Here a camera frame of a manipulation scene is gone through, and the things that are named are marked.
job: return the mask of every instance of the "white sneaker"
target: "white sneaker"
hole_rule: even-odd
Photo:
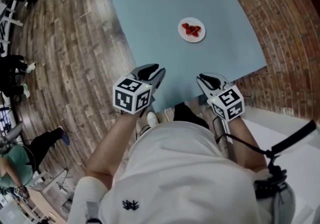
[[[31,71],[33,71],[36,68],[36,63],[32,63],[31,65],[28,65],[28,67],[26,68],[26,73],[29,74],[31,73]]]
[[[26,83],[23,83],[22,86],[23,86],[23,93],[25,94],[26,98],[29,98],[30,91],[28,90],[28,85]]]
[[[148,113],[148,115],[146,116],[146,120],[148,121],[148,124],[151,128],[159,124],[158,118],[153,112]]]

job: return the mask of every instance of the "logo on shirt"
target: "logo on shirt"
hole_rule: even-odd
[[[139,208],[139,202],[133,200],[132,202],[126,200],[126,201],[122,201],[122,204],[123,204],[123,207],[126,209],[126,210],[136,210]]]

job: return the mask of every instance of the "light blue table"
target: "light blue table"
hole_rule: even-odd
[[[266,65],[257,37],[237,0],[113,0],[137,66],[158,63],[166,77],[155,94],[155,111],[202,94],[203,72],[234,81]],[[186,17],[199,19],[206,37],[192,44],[178,34]]]

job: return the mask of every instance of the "wooden floor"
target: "wooden floor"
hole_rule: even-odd
[[[135,63],[112,0],[38,0],[30,10],[20,3],[15,19],[24,26],[14,28],[10,53],[37,64],[24,77],[31,97],[17,107],[24,138],[63,125],[71,145],[58,142],[40,170],[54,176],[67,168],[73,190],[88,157],[119,115],[112,105],[112,85]],[[197,101],[190,106],[212,121],[210,109]],[[173,117],[172,110],[167,114]],[[164,114],[159,118],[167,120]],[[141,120],[137,131],[145,124]]]

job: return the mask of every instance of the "white t-shirt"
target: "white t-shirt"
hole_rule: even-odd
[[[223,157],[213,134],[170,122],[133,145],[125,173],[110,191],[93,177],[75,191],[69,224],[87,221],[86,201],[98,203],[102,223],[270,223],[256,200],[254,172]]]

